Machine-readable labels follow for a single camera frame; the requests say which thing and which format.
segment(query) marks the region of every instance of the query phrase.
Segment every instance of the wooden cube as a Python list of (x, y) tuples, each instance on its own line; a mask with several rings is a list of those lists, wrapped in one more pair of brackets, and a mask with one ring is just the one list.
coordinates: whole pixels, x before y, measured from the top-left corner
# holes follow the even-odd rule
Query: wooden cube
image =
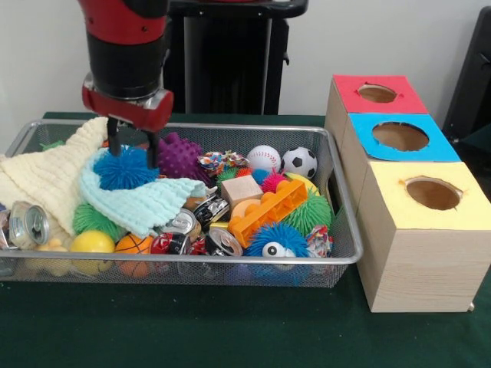
[(222, 182), (222, 197), (230, 204), (231, 210), (247, 199), (261, 199), (263, 192), (252, 176), (241, 176)]
[(373, 312), (464, 312), (491, 263), (491, 205), (464, 163), (371, 162), (358, 270)]

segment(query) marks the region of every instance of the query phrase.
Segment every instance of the circular hole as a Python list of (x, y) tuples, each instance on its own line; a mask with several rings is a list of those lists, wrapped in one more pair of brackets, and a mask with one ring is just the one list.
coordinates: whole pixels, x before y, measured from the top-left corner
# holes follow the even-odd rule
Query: circular hole
[(407, 192), (429, 209), (446, 211), (460, 203), (460, 191), (448, 182), (431, 178), (416, 178), (406, 184)]
[(358, 93), (365, 99), (379, 104), (393, 102), (397, 94), (390, 88), (377, 84), (364, 84), (358, 89)]
[(380, 143), (400, 151), (419, 151), (430, 142), (424, 131), (408, 123), (382, 123), (372, 133)]

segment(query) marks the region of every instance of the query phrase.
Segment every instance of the yellow ball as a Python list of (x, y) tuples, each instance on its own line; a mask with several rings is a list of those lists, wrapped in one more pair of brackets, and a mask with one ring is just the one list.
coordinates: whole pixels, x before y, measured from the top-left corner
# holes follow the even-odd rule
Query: yellow ball
[[(81, 233), (71, 243), (70, 251), (84, 251), (90, 253), (113, 253), (116, 245), (109, 235), (97, 230), (89, 230)], [(82, 273), (97, 276), (100, 272), (107, 271), (112, 265), (112, 261), (93, 260), (82, 261), (73, 260), (73, 265)]]

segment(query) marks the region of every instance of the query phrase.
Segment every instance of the soccer ball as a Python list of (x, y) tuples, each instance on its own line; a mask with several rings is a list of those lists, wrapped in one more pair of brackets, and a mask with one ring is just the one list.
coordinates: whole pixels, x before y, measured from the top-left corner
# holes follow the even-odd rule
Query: soccer ball
[(282, 170), (312, 179), (317, 172), (317, 157), (304, 147), (290, 149), (283, 156)]

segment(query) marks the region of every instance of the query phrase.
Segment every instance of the orange ball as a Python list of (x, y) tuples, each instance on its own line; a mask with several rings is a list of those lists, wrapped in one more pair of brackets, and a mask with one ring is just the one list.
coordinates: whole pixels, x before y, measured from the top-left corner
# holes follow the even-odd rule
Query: orange ball
[[(142, 240), (136, 235), (129, 234), (117, 243), (114, 253), (148, 255), (152, 242), (152, 236)], [(150, 268), (144, 261), (118, 261), (117, 266), (123, 274), (131, 278), (145, 278), (150, 273)]]

